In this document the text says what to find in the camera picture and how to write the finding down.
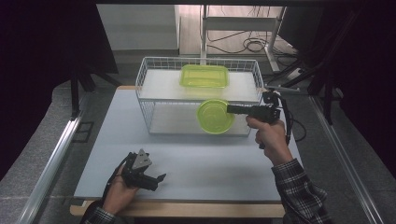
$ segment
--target plaid sleeve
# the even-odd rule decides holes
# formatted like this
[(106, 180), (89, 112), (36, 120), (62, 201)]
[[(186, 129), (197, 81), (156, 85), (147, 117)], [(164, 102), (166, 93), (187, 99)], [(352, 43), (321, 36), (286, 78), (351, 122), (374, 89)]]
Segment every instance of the plaid sleeve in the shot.
[(93, 214), (84, 222), (85, 224), (113, 224), (116, 218), (103, 210), (100, 207), (96, 207)]
[(331, 223), (323, 206), (326, 191), (310, 181), (296, 159), (275, 166), (272, 170), (286, 217), (291, 223)]

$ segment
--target white table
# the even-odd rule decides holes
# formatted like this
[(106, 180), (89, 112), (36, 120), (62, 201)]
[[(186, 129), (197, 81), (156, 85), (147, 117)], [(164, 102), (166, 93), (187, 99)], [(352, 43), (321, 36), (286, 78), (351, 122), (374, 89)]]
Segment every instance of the white table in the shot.
[[(248, 137), (150, 135), (133, 87), (120, 87), (108, 109), (75, 197), (100, 198), (114, 168), (130, 151), (143, 148), (153, 162), (146, 175), (156, 177), (167, 173), (167, 176), (156, 191), (139, 190), (137, 203), (273, 205), (280, 214), (262, 213), (269, 217), (280, 216), (283, 209), (272, 164), (258, 149), (254, 134), (252, 130)], [(293, 136), (290, 150), (301, 162)]]

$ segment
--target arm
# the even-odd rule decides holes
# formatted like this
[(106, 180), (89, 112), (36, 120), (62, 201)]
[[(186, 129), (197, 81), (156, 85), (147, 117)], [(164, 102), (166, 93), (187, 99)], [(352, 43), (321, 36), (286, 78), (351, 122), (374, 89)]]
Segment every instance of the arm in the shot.
[(256, 142), (265, 144), (264, 155), (274, 165), (276, 188), (286, 211), (284, 223), (331, 223), (323, 206), (327, 194), (310, 181), (304, 168), (292, 157), (283, 122), (268, 124), (247, 116), (247, 125), (258, 129)]
[(119, 169), (117, 176), (111, 182), (111, 187), (103, 205), (96, 206), (91, 214), (84, 215), (84, 217), (88, 218), (86, 220), (83, 218), (82, 223), (112, 224), (116, 220), (115, 216), (132, 202), (139, 188), (128, 188), (125, 185), (125, 182), (120, 176), (122, 168)]

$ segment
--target hand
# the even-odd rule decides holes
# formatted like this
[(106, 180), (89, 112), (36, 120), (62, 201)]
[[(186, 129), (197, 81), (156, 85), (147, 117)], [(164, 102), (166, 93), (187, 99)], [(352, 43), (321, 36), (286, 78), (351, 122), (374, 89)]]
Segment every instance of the hand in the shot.
[(126, 206), (128, 206), (139, 188), (128, 188), (120, 176), (123, 166), (119, 169), (117, 176), (111, 182), (111, 187), (108, 190), (103, 209), (110, 214), (116, 215)]
[(285, 124), (278, 119), (272, 124), (261, 122), (251, 116), (247, 116), (247, 125), (258, 129), (256, 142), (265, 144), (264, 155), (270, 159), (274, 166), (292, 161), (293, 157), (286, 143)]

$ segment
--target green bowl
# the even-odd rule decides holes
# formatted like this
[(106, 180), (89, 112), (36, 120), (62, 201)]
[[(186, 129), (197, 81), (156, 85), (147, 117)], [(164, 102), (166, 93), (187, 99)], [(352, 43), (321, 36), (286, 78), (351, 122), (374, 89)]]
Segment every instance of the green bowl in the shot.
[(197, 109), (197, 119), (207, 133), (227, 132), (233, 126), (234, 114), (227, 113), (227, 101), (210, 99), (202, 102)]

